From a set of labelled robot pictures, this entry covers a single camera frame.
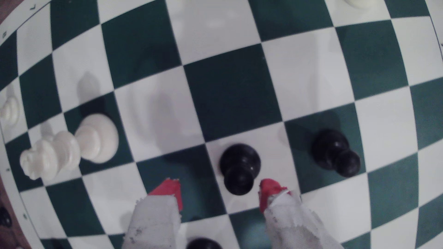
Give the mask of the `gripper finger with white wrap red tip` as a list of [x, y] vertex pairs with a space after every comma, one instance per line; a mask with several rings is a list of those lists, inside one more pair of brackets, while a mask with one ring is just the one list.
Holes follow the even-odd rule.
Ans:
[[306, 207], [300, 192], [271, 178], [260, 182], [259, 210], [273, 249], [342, 249], [318, 215]]
[[137, 201], [123, 249], [176, 249], [183, 209], [180, 181], [165, 179]]

